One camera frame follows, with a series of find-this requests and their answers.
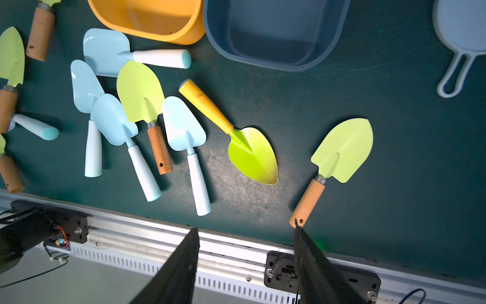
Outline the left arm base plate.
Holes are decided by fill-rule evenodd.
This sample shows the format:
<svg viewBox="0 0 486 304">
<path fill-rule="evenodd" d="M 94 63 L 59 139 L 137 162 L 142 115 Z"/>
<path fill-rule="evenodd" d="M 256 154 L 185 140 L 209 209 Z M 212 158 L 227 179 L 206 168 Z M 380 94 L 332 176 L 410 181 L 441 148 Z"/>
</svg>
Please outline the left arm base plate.
<svg viewBox="0 0 486 304">
<path fill-rule="evenodd" d="M 26 200 L 14 200 L 11 202 L 10 206 L 15 213 L 32 208 L 44 210 L 49 214 L 56 225 L 59 225 L 64 229 L 69 242 L 84 244 L 87 241 L 89 226 L 86 213 Z"/>
</svg>

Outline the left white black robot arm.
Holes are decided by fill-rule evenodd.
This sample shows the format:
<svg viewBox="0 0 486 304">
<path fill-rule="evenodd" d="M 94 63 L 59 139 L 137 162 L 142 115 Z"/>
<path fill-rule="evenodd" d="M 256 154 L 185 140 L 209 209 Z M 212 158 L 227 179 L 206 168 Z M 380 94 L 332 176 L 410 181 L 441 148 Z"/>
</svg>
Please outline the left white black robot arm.
<svg viewBox="0 0 486 304">
<path fill-rule="evenodd" d="M 25 252 L 55 235 L 54 221 L 32 208 L 1 218 L 1 274 L 15 267 Z"/>
</svg>

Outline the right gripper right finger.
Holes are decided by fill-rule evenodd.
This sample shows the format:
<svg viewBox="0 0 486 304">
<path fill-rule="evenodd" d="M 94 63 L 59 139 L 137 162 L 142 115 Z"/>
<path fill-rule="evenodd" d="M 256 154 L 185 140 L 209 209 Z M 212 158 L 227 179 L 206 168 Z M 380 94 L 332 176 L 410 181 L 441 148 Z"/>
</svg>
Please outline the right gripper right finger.
<svg viewBox="0 0 486 304">
<path fill-rule="evenodd" d="M 334 269 L 305 230 L 294 230 L 294 253 L 302 303 L 365 303 Z"/>
</svg>

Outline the blue-grey storage box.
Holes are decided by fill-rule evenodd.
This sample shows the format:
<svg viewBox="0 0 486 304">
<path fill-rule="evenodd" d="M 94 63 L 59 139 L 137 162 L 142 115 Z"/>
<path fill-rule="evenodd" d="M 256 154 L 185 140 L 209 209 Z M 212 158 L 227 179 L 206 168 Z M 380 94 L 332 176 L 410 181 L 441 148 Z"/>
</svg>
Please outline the blue-grey storage box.
<svg viewBox="0 0 486 304">
<path fill-rule="evenodd" d="M 335 48 L 350 1 L 225 1 L 203 5 L 206 35 L 227 59 L 300 72 Z"/>
</svg>

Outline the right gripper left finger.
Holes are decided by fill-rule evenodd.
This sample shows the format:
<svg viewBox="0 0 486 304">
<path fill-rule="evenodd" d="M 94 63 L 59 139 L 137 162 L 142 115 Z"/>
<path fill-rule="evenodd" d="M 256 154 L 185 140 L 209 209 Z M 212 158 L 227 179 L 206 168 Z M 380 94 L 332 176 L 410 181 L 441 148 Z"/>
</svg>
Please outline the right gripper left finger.
<svg viewBox="0 0 486 304">
<path fill-rule="evenodd" d="M 199 248 L 193 228 L 132 303 L 192 303 Z"/>
</svg>

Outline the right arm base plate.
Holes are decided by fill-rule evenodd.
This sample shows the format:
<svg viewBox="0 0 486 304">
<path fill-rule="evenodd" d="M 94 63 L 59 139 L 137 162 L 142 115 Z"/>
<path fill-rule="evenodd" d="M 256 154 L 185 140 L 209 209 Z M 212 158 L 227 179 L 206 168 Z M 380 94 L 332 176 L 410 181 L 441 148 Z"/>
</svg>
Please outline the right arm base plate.
<svg viewBox="0 0 486 304">
<path fill-rule="evenodd" d="M 296 292 L 299 291 L 296 267 L 295 257 L 291 254 L 276 251 L 267 253 L 264 285 L 293 294 L 293 298 L 288 298 L 287 303 L 295 303 Z M 334 265 L 334 269 L 367 303 L 377 302 L 381 280 L 376 273 L 341 265 Z"/>
</svg>

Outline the yellow storage box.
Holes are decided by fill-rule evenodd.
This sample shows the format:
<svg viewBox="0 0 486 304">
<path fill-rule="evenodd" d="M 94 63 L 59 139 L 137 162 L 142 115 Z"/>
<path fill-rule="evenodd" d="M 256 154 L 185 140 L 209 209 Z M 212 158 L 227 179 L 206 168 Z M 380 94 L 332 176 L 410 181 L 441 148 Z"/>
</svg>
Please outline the yellow storage box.
<svg viewBox="0 0 486 304">
<path fill-rule="evenodd" d="M 178 45 L 197 43 L 205 35 L 203 1 L 89 1 L 97 19 L 109 29 Z"/>
</svg>

